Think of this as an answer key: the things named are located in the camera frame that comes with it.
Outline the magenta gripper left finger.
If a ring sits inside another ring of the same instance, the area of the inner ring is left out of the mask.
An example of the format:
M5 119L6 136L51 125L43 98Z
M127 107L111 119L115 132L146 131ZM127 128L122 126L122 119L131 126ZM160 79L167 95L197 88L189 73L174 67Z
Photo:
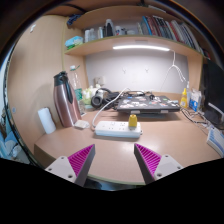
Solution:
M94 156L95 145L92 144L69 157L60 156L46 168L46 171L83 187Z

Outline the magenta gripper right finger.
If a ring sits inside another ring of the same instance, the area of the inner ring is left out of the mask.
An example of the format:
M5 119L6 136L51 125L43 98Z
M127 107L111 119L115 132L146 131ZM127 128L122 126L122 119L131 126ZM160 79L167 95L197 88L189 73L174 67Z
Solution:
M183 166L170 155L160 155L137 143L134 144L134 155L146 184L183 169Z

